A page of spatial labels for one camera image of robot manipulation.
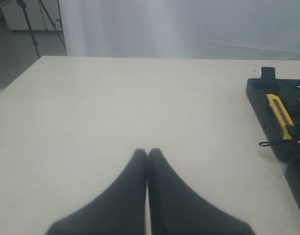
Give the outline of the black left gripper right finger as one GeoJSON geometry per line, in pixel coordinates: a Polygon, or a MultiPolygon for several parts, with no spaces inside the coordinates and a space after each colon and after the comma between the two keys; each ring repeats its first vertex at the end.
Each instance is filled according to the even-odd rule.
{"type": "Polygon", "coordinates": [[[148,195],[154,235],[252,235],[251,226],[213,206],[173,170],[162,151],[148,154],[148,195]]]}

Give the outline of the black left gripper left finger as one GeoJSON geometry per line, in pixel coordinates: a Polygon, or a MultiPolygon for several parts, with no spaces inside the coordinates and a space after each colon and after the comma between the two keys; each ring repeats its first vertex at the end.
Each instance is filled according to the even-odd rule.
{"type": "Polygon", "coordinates": [[[49,235],[144,235],[147,154],[136,149],[121,174],[97,198],[53,223],[49,235]]]}

